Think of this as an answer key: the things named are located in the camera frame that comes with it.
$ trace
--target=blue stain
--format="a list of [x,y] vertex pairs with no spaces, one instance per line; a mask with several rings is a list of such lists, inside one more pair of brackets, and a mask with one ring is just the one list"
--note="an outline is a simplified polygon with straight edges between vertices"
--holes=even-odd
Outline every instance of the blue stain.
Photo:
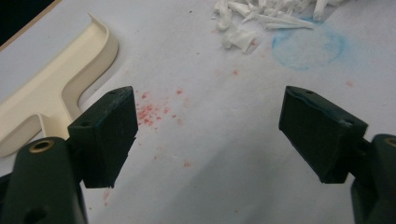
[[274,36],[272,48],[280,64],[306,71],[335,62],[345,51],[346,39],[321,24],[314,30],[279,31]]

